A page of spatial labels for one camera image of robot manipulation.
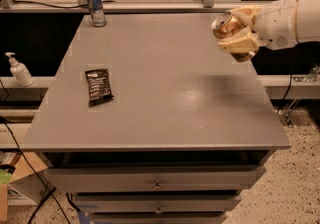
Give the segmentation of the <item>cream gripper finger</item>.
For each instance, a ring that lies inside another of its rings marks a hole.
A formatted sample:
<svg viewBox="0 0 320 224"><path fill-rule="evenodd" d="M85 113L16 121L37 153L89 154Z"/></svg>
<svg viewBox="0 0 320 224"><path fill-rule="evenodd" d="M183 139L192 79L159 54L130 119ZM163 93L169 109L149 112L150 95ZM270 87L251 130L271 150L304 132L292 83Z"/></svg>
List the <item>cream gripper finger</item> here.
<svg viewBox="0 0 320 224"><path fill-rule="evenodd" d="M259 48L259 37L250 27L245 27L231 37L219 39L218 46L222 51L229 53L255 52Z"/></svg>
<svg viewBox="0 0 320 224"><path fill-rule="evenodd" d="M243 26L253 28L256 21L256 16L261 8L258 6L244 6L231 9L230 12L235 16Z"/></svg>

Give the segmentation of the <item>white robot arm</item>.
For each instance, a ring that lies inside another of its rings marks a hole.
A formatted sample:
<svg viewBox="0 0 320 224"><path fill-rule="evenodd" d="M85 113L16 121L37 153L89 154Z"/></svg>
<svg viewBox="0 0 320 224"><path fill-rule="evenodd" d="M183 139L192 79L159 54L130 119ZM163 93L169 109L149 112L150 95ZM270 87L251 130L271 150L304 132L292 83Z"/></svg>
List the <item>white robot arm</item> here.
<svg viewBox="0 0 320 224"><path fill-rule="evenodd" d="M221 14L212 31L218 47L238 62L251 59L260 47L293 48L320 41L320 0L278 0L265 7L244 6Z"/></svg>

